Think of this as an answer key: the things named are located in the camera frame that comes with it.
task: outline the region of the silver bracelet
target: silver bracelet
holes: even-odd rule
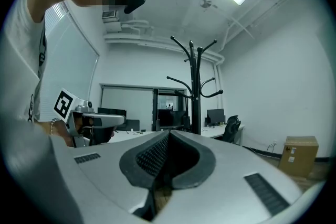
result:
[[[58,119],[58,118],[54,118],[54,119],[52,119],[52,121],[51,121],[51,124],[50,124],[50,134],[53,134],[53,125],[54,125],[54,123],[56,122],[56,121],[59,121],[60,119]]]

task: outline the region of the air vent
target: air vent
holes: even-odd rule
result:
[[[116,15],[117,15],[117,11],[116,10],[110,10],[108,12],[103,12],[103,19],[115,18]]]
[[[289,206],[286,200],[260,174],[244,178],[272,216]]]
[[[91,161],[91,160],[97,159],[97,158],[100,158],[99,154],[91,153],[91,154],[88,154],[88,155],[76,157],[75,161],[76,161],[76,163],[85,163],[85,162],[88,162],[88,161]]]

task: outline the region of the cable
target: cable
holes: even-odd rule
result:
[[[266,152],[268,152],[269,147],[272,146],[272,153],[273,153],[275,145],[276,145],[276,143],[270,144],[270,145],[267,147]]]
[[[280,159],[280,158],[277,158],[277,157],[272,157],[272,156],[267,156],[267,155],[264,155],[262,153],[258,153],[258,152],[255,152],[252,148],[250,147],[246,147],[248,149],[250,149],[251,151],[253,151],[255,154],[258,154],[258,155],[261,155],[261,156],[264,156],[264,157],[269,157],[269,158],[273,158],[273,159]]]

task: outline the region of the floor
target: floor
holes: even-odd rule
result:
[[[280,159],[278,158],[266,157],[260,154],[258,156],[275,167],[279,165]],[[312,185],[326,180],[330,168],[331,165],[329,163],[314,163],[314,167],[307,178],[298,176],[290,176],[290,178],[295,181],[302,191],[306,191]]]
[[[266,157],[260,154],[258,154],[258,156],[267,161],[269,164],[274,165],[275,167],[278,167],[279,165],[280,159],[278,158]],[[307,178],[295,177],[295,176],[291,176],[291,178],[304,192],[307,189],[309,189],[312,185],[325,180],[327,178],[330,168],[331,166],[329,163],[315,163],[313,170],[311,171],[311,173]],[[166,187],[160,188],[155,192],[154,197],[157,212],[159,212],[167,204],[171,195],[172,195],[171,190]]]

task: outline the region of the white wall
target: white wall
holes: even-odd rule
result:
[[[102,21],[102,6],[79,7],[71,0],[67,0],[65,3],[78,28],[99,54],[96,70],[100,69],[103,64],[103,56],[108,51],[108,45],[103,38],[106,30]],[[95,111],[100,104],[102,93],[98,81],[95,80],[96,78],[97,76],[93,75],[89,97]]]
[[[289,0],[258,27],[249,27],[255,40],[244,32],[226,45],[224,109],[245,124],[244,146],[266,151],[277,140],[274,153],[282,153],[287,136],[314,135],[317,156],[331,155],[336,56],[327,47],[336,38],[325,37],[325,25],[331,20],[321,0]]]
[[[103,108],[126,110],[128,120],[139,120],[141,130],[152,130],[152,89],[105,87],[101,103]]]
[[[170,76],[191,85],[190,66],[188,62],[184,62],[186,55],[182,53],[128,44],[111,44],[110,46],[110,50],[104,57],[104,64],[96,68],[94,74],[96,83],[185,88],[166,78]],[[213,65],[208,61],[202,61],[200,72],[201,81],[214,77]],[[215,82],[204,86],[204,94],[211,94],[215,91]],[[201,108],[203,122],[206,110],[217,108],[216,97],[201,98]]]

